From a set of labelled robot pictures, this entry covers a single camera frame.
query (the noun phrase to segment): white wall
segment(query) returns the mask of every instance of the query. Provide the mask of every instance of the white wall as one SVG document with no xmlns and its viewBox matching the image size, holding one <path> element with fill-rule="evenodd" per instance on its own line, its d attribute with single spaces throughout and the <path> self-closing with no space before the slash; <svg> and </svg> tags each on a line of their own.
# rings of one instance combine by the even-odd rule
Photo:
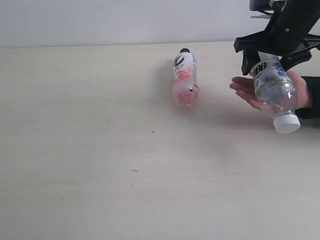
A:
<svg viewBox="0 0 320 240">
<path fill-rule="evenodd" d="M 0 48 L 234 40 L 266 26 L 252 15 L 249 0 L 0 0 Z"/>
</svg>

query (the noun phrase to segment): bottle label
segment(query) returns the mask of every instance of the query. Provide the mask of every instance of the bottle label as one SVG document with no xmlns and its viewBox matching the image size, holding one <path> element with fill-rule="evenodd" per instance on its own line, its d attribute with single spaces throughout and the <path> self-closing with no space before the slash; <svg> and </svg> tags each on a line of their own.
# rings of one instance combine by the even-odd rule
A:
<svg viewBox="0 0 320 240">
<path fill-rule="evenodd" d="M 251 69 L 250 75 L 253 77 L 255 92 L 271 82 L 292 82 L 277 58 L 259 62 Z"/>
<path fill-rule="evenodd" d="M 173 73 L 175 82 L 192 77 L 196 83 L 197 70 L 197 59 L 189 52 L 182 52 L 174 59 Z"/>
</svg>

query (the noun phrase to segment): lying bottle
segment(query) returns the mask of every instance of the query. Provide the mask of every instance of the lying bottle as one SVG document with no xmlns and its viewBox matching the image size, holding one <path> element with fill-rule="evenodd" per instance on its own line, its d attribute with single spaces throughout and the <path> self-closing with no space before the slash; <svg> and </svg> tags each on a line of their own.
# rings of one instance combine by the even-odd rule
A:
<svg viewBox="0 0 320 240">
<path fill-rule="evenodd" d="M 273 118 L 275 131 L 289 134 L 300 128 L 295 115 L 298 97 L 293 82 L 278 56 L 259 52 L 260 60 L 252 70 L 255 96 L 262 111 Z"/>
<path fill-rule="evenodd" d="M 172 96 L 178 106 L 193 106 L 199 94 L 197 85 L 197 60 L 190 50 L 183 48 L 174 59 L 174 85 Z"/>
</svg>

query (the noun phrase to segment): palm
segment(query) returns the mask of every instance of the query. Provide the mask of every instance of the palm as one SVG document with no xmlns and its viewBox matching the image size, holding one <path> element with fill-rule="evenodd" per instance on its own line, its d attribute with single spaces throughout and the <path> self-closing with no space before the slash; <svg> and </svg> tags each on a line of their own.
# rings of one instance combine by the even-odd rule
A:
<svg viewBox="0 0 320 240">
<path fill-rule="evenodd" d="M 310 106 L 310 94 L 308 92 L 306 81 L 296 72 L 287 71 L 289 78 L 292 80 L 293 85 L 298 95 L 297 108 L 307 108 Z M 255 96 L 254 81 L 252 78 L 247 77 L 234 77 L 230 84 L 230 88 L 235 90 L 235 93 L 250 104 L 253 108 L 261 110 L 261 104 L 257 101 Z"/>
</svg>

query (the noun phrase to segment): white bottle cap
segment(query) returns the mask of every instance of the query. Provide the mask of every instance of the white bottle cap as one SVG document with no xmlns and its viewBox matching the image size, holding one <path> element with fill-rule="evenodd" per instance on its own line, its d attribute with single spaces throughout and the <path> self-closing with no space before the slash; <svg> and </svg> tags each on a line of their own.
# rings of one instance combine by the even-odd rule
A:
<svg viewBox="0 0 320 240">
<path fill-rule="evenodd" d="M 297 115 L 281 115 L 274 119 L 273 125 L 278 134 L 290 134 L 300 128 L 300 122 Z"/>
</svg>

